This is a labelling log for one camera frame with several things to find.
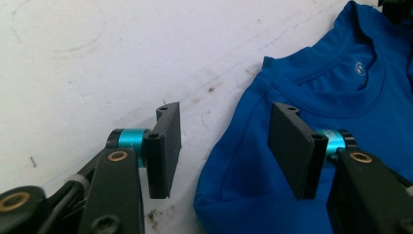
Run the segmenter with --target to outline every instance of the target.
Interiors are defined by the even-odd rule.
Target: crew neckline
[[[272,85],[297,108],[328,116],[358,115],[370,109],[380,97],[385,84],[385,65],[377,37],[371,7],[349,2],[334,22],[334,28],[311,48],[286,58],[264,58],[262,73]],[[319,92],[297,84],[315,79],[331,69],[346,55],[360,31],[371,40],[375,54],[369,81],[358,91]]]

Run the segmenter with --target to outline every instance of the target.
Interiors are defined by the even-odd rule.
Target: circular stain
[[[29,0],[15,10],[12,30],[21,43],[58,53],[88,48],[105,25],[102,10],[90,0]]]

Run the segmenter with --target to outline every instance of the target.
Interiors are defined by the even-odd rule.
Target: white logo on shirt
[[[359,76],[364,76],[365,75],[364,67],[363,67],[362,63],[358,60],[356,60],[355,72]]]

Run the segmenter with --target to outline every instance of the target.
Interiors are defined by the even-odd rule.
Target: blue t-shirt
[[[346,129],[357,145],[413,180],[411,37],[349,2],[312,48],[264,58],[199,178],[194,209],[208,233],[331,233],[324,167],[315,200],[296,201],[267,146],[273,101],[313,129]]]

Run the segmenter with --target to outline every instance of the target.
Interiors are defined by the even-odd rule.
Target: white table
[[[0,1],[0,192],[53,194],[113,129],[152,128],[157,107],[180,101],[171,197],[150,200],[140,170],[146,232],[203,233],[198,176],[263,57],[314,45],[346,3]]]

